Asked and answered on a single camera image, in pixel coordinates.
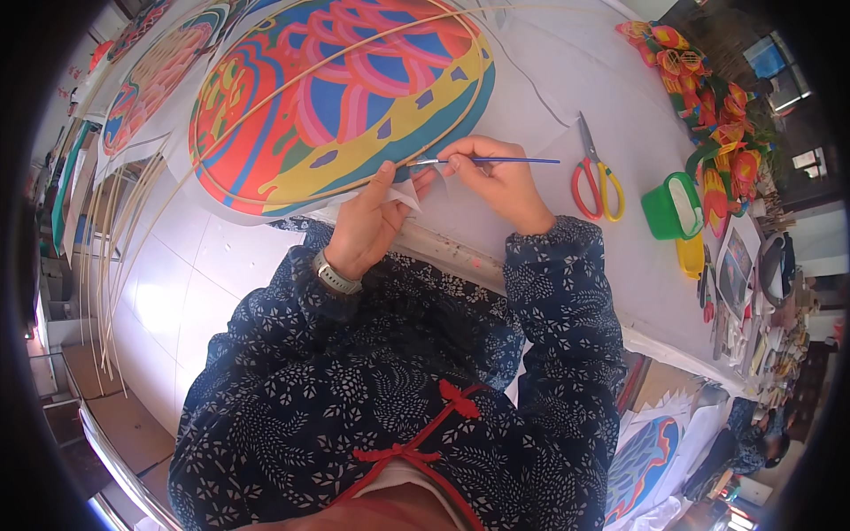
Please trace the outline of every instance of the scissors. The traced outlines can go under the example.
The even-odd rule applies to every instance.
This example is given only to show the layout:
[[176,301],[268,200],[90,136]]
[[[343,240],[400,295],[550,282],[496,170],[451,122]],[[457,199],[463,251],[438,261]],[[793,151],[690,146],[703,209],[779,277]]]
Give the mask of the scissors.
[[[599,160],[599,155],[596,154],[596,146],[593,145],[593,138],[590,136],[590,127],[587,126],[587,121],[581,111],[579,111],[579,128],[581,129],[581,139],[584,140],[585,158],[579,162],[573,172],[573,200],[575,205],[579,207],[581,213],[589,219],[600,219],[604,214],[609,221],[620,221],[623,217],[623,212],[626,210],[626,200],[623,198],[623,188],[620,187],[620,181],[611,172],[611,169],[605,166],[604,162]],[[596,186],[596,179],[593,177],[593,172],[590,169],[590,163],[596,162],[596,167],[599,168],[599,188]],[[590,190],[593,192],[593,200],[596,202],[596,211],[590,212],[587,210],[584,202],[579,195],[579,177],[581,170],[587,175],[587,182],[590,184]],[[608,208],[608,179],[614,185],[617,191],[617,200],[620,203],[620,209],[616,214],[611,214]],[[602,189],[602,196],[599,195],[599,189]]]

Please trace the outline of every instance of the watch strap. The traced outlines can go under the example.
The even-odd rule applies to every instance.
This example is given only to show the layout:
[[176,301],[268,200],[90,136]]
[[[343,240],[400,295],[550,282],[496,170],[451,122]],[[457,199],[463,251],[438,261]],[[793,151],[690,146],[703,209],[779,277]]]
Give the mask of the watch strap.
[[353,295],[363,289],[363,284],[359,280],[347,279],[331,267],[325,258],[324,249],[319,251],[313,259],[313,268],[325,284],[344,295]]

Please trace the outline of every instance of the floral pattern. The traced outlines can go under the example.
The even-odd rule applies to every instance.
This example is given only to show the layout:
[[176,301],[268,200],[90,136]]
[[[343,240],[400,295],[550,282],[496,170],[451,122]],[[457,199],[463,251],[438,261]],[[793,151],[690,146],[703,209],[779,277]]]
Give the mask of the floral pattern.
[[184,404],[168,484],[185,529],[321,511],[396,450],[476,529],[603,526],[625,366],[599,227],[508,237],[506,299],[394,253],[338,295],[312,269],[332,228],[276,225],[304,245],[212,338]]

